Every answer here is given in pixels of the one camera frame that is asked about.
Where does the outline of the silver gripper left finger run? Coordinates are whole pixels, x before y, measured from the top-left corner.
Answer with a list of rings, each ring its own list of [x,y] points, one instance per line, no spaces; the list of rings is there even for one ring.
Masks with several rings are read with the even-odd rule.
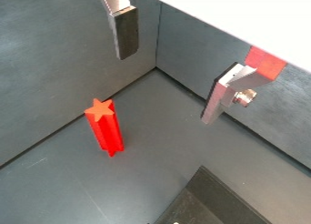
[[[124,60],[138,49],[138,10],[129,0],[101,0],[114,38],[116,57]]]

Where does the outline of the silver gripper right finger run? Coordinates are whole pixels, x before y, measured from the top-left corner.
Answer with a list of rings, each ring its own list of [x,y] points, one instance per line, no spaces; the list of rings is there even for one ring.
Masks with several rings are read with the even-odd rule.
[[[211,125],[233,104],[247,107],[256,97],[252,89],[271,83],[275,79],[276,72],[268,67],[252,68],[233,63],[215,79],[201,121]]]

